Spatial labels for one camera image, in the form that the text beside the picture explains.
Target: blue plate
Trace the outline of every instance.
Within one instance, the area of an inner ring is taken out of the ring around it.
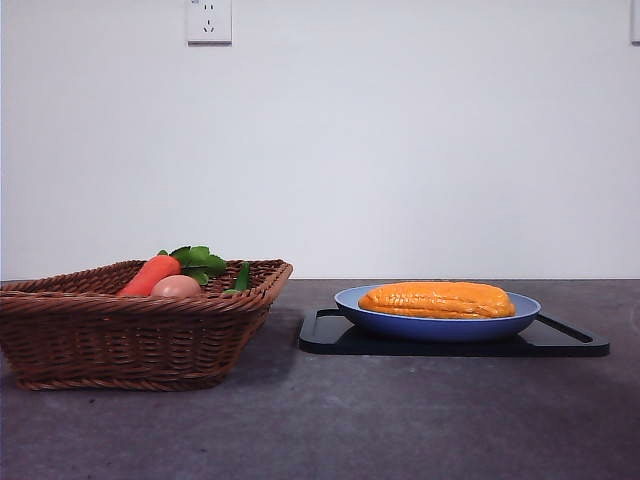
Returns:
[[[371,312],[358,306],[365,293],[380,285],[349,288],[336,294],[340,312],[355,325],[372,332],[410,340],[432,342],[483,342],[511,337],[527,328],[540,311],[535,300],[507,292],[516,307],[513,317],[425,318]]]

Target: brown egg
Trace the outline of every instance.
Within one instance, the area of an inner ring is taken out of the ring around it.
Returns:
[[[155,284],[151,295],[160,297],[193,297],[200,295],[202,289],[198,282],[186,275],[170,275]]]

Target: dark table surface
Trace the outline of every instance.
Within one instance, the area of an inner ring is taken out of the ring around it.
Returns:
[[[209,390],[24,391],[4,362],[0,478],[640,479],[640,280],[491,282],[603,335],[605,357],[297,348],[307,311],[368,283],[289,281]]]

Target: brown woven basket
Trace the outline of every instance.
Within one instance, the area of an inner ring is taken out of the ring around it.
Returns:
[[[20,387],[193,390],[220,383],[264,323],[293,267],[252,261],[251,289],[231,288],[240,260],[199,297],[117,297],[144,262],[131,260],[0,293],[0,347]]]

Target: orange carrot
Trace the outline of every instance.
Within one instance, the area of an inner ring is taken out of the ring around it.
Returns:
[[[156,255],[147,260],[140,271],[117,295],[149,295],[156,283],[169,275],[179,275],[181,265],[169,255]]]

